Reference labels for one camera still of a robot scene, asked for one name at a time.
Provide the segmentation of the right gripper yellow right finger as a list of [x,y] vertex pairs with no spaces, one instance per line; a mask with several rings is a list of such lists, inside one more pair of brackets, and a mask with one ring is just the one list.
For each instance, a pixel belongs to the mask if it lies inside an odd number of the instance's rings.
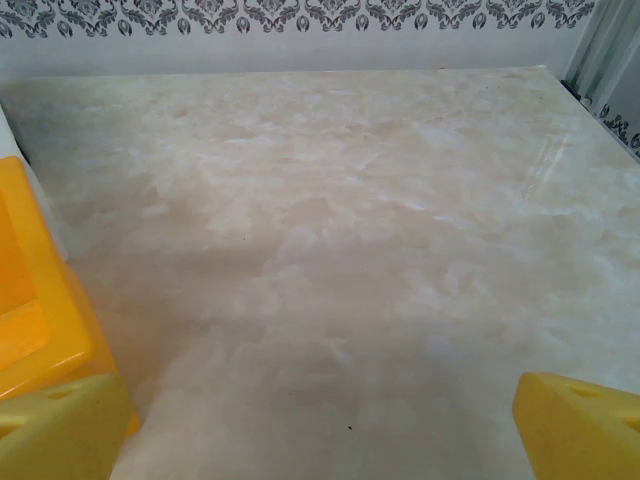
[[537,479],[639,478],[639,396],[527,372],[513,418]]

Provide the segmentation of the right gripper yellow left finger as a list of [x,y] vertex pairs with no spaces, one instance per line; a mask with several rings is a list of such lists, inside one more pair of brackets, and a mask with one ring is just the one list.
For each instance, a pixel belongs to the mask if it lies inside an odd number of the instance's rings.
[[100,374],[1,402],[1,477],[111,477],[131,418],[117,374]]

